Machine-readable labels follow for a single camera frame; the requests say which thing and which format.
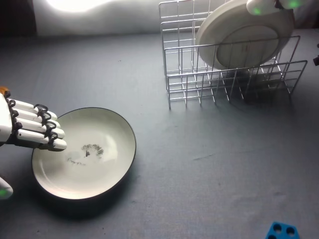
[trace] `gray table surface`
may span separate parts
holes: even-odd
[[[0,85],[62,115],[118,112],[138,149],[124,192],[89,219],[55,215],[35,200],[31,149],[0,148],[1,239],[262,239],[270,224],[319,234],[319,33],[300,30],[295,59],[309,60],[291,104],[225,98],[168,103],[159,35],[2,39]]]

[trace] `white robotic hand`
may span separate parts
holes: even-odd
[[[56,114],[46,106],[13,100],[7,88],[0,88],[0,146],[63,151],[67,147],[64,136]],[[12,187],[0,178],[0,199],[7,199],[12,193]]]
[[[267,15],[285,9],[298,8],[310,0],[248,0],[247,10],[252,15]]]

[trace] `dish rack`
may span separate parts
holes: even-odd
[[[233,46],[242,44],[246,48],[245,58],[251,54],[250,46],[261,44],[265,47],[270,41],[282,38],[261,39],[233,43],[195,45],[196,32],[203,21],[224,2],[216,0],[173,0],[159,4],[160,31],[168,105],[182,100],[187,106],[188,100],[225,96],[229,102],[234,96],[246,100],[251,95],[258,98],[263,92],[274,96],[278,90],[294,92],[307,65],[307,61],[293,61],[300,36],[291,36],[282,51],[262,65],[231,69],[229,62]],[[226,70],[214,68],[218,47],[229,45],[230,54]],[[208,66],[199,56],[199,49],[213,47],[214,61]]]

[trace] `orange object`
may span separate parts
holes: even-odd
[[[6,91],[8,91],[9,89],[7,88],[7,87],[5,87],[5,86],[0,86],[0,93],[1,94],[3,94],[4,95],[4,93],[6,92]]]

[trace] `plate in dish rack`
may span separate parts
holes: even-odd
[[[247,0],[229,1],[212,12],[197,32],[196,45],[271,40],[219,45],[215,60],[214,46],[200,47],[199,55],[208,65],[214,64],[220,70],[258,66],[274,57],[289,41],[294,30],[291,10],[251,15],[246,3]]]
[[[62,152],[35,149],[32,169],[40,186],[64,199],[86,199],[114,187],[136,153],[136,138],[119,114],[82,108],[59,117],[68,147]]]

